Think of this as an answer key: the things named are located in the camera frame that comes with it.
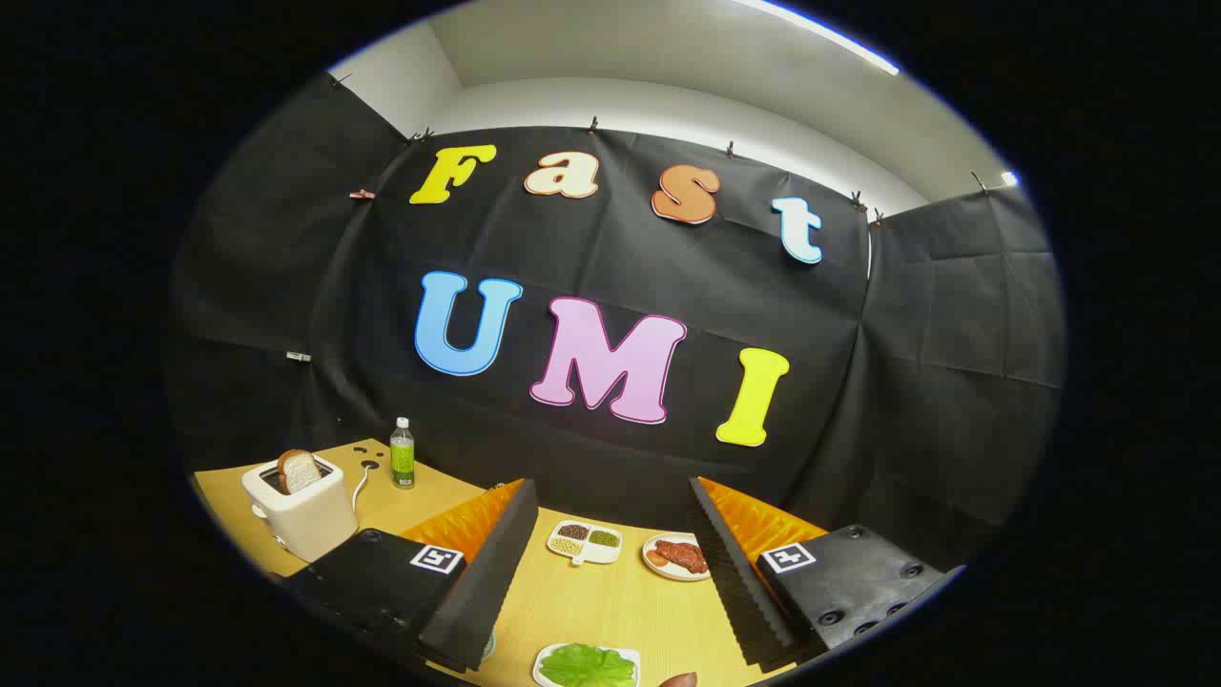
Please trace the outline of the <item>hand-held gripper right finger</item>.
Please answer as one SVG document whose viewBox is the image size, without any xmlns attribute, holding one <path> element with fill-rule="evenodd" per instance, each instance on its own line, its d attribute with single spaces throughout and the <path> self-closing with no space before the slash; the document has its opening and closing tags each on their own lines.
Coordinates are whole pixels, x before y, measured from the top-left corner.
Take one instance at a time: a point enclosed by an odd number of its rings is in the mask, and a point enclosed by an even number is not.
<svg viewBox="0 0 1221 687">
<path fill-rule="evenodd" d="M 919 608 L 954 578 L 884 536 L 825 531 L 714 480 L 690 480 L 689 514 L 745 660 L 821 663 Z"/>
</svg>

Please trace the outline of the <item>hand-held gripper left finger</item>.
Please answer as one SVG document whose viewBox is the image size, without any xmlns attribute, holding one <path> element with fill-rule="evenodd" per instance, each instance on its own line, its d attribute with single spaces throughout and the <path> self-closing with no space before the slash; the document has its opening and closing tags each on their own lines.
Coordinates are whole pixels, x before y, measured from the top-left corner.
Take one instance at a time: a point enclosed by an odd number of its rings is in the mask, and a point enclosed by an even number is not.
<svg viewBox="0 0 1221 687">
<path fill-rule="evenodd" d="M 466 674 L 484 664 L 537 517 L 534 480 L 513 480 L 400 533 L 358 531 L 280 586 L 383 656 Z"/>
</svg>

